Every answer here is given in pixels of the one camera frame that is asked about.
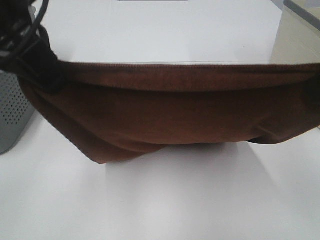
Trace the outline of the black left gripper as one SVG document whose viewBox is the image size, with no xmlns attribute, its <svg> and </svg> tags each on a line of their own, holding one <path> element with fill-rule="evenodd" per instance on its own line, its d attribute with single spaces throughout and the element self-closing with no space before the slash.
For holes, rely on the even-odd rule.
<svg viewBox="0 0 320 240">
<path fill-rule="evenodd" d="M 39 27 L 29 45 L 15 58 L 17 75 L 46 93 L 57 93 L 66 80 L 60 69 L 57 56 L 51 49 L 47 30 Z"/>
</svg>

